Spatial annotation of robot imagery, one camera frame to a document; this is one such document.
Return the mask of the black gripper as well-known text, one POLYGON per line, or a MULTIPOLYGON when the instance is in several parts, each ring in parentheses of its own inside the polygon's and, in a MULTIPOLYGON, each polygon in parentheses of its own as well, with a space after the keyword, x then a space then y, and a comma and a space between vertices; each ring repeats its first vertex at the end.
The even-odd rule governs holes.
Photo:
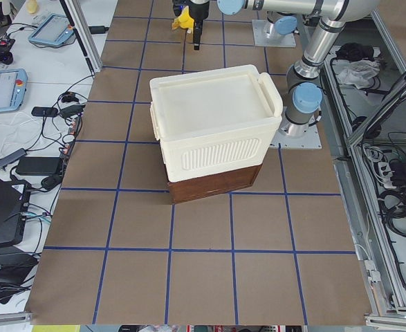
POLYGON ((190 17, 193 18, 193 47, 194 50, 200 50, 201 35, 203 32, 203 20, 209 16, 210 1, 209 0, 173 0, 174 15, 178 17, 183 7, 189 7, 190 17))

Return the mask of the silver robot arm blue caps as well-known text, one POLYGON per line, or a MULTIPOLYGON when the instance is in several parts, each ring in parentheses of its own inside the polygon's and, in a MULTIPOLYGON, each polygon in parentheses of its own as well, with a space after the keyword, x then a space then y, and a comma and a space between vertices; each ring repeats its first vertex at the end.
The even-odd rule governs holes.
POLYGON ((225 15, 235 15, 240 10, 266 10, 318 16, 315 31, 302 57, 288 70, 286 79, 290 104, 285 110, 279 132, 289 138, 301 138, 308 128, 320 119, 311 121, 319 109, 322 91, 313 83, 320 74, 320 67, 338 35, 347 22, 357 21, 373 11, 378 1, 218 1, 219 10, 225 15))

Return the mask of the second robot base blue cap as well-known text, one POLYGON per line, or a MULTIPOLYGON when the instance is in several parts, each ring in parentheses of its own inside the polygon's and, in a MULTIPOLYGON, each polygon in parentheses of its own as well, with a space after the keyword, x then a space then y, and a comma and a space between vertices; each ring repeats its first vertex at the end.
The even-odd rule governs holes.
POLYGON ((297 18, 294 15, 275 11, 268 11, 265 19, 252 20, 255 46, 294 48, 296 29, 297 18))

